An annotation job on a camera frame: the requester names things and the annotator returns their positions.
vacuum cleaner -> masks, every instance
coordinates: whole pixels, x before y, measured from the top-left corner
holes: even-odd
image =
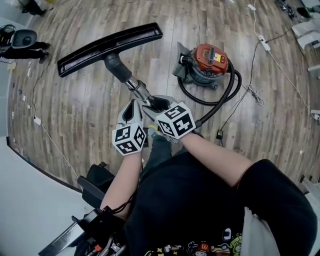
[[[161,113],[168,110],[171,102],[175,99],[166,95],[151,95],[147,86],[133,77],[132,72],[123,64],[119,53],[161,39],[162,36],[163,33],[157,23],[141,25],[106,36],[60,59],[57,62],[59,76],[63,78],[90,64],[104,61],[105,67],[120,82],[126,84],[129,91],[138,100],[143,102],[143,111],[152,118],[148,110]],[[226,73],[230,73],[228,86],[220,100],[216,102],[198,99],[191,95],[184,86],[184,83],[194,83],[197,86],[215,89],[218,86],[218,80]],[[221,108],[223,103],[233,98],[242,83],[240,73],[234,69],[227,54],[210,44],[200,44],[189,50],[178,42],[178,55],[173,74],[177,76],[179,86],[189,98],[200,104],[213,106],[207,114],[195,122],[196,127],[201,127]],[[238,79],[237,87],[231,93],[235,76]],[[96,188],[92,189],[92,195],[96,194],[96,190]],[[82,255],[120,255],[126,249],[126,245],[123,239],[117,236],[118,233],[121,233],[121,230],[118,225],[115,225],[117,218],[113,216],[113,212],[114,210],[106,207],[103,210],[94,209],[86,214],[83,219],[72,216],[73,224],[44,248],[39,255],[56,256],[70,247],[77,247],[76,255],[80,255],[79,248],[87,241],[91,242],[91,246],[84,250]]]

warning sticker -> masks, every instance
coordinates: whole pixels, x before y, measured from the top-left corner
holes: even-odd
[[[221,59],[221,55],[218,54],[218,53],[216,53],[216,54],[214,55],[213,60],[214,60],[214,61],[217,61],[217,62],[220,62],[220,59]]]

glove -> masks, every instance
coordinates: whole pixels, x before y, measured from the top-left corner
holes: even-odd
[[[138,102],[131,100],[118,115],[116,129],[112,131],[112,144],[121,155],[127,156],[140,152],[146,133]]]
[[[154,98],[157,101],[159,99],[167,101],[169,109],[157,111],[148,106],[142,106],[142,110],[161,128],[163,134],[180,139],[196,128],[191,111],[184,103],[177,103],[174,98],[169,96],[161,95],[154,96]]]

white power strip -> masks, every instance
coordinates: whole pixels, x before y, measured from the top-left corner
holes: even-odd
[[[263,48],[269,52],[271,50],[269,44],[266,43],[266,39],[263,35],[258,35],[259,41],[262,44]]]

black hose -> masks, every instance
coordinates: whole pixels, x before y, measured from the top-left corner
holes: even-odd
[[[241,84],[242,84],[242,77],[240,75],[240,73],[234,69],[234,66],[232,64],[232,62],[230,61],[230,59],[228,59],[228,67],[229,67],[229,71],[230,71],[230,80],[229,80],[229,84],[226,88],[226,90],[224,91],[222,97],[220,98],[219,101],[214,101],[214,102],[208,102],[208,101],[204,101],[201,100],[199,98],[196,98],[195,96],[193,96],[192,94],[190,94],[183,82],[182,79],[180,77],[178,77],[178,84],[181,88],[181,90],[184,92],[184,94],[186,96],[188,96],[190,99],[192,99],[193,101],[200,103],[202,105],[206,105],[206,106],[214,106],[207,114],[205,114],[202,118],[200,118],[199,120],[195,121],[195,126],[197,128],[199,128],[200,126],[202,126],[206,121],[208,121],[208,119],[210,119],[220,108],[221,106],[231,100],[240,90]],[[233,86],[234,86],[234,82],[235,82],[235,75],[238,77],[238,84],[237,87],[235,88],[234,92],[229,96]]]

